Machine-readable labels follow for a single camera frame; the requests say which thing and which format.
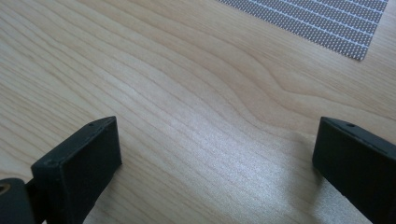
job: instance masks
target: wooden table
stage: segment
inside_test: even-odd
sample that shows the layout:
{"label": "wooden table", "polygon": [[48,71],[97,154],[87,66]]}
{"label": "wooden table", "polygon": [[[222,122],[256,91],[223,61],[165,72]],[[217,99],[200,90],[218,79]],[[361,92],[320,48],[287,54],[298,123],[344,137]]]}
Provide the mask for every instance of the wooden table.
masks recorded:
{"label": "wooden table", "polygon": [[359,63],[216,0],[2,0],[0,178],[115,115],[85,223],[369,223],[311,158],[321,116],[396,143],[395,11]]}

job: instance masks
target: light wooden surface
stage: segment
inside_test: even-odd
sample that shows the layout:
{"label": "light wooden surface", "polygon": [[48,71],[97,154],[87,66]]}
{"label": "light wooden surface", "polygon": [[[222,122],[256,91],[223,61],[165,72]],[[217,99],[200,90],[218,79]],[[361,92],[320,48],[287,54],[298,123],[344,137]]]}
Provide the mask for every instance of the light wooden surface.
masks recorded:
{"label": "light wooden surface", "polygon": [[115,115],[85,223],[369,223],[311,157],[321,116],[396,143],[395,11],[359,63],[216,0],[2,0],[0,178]]}

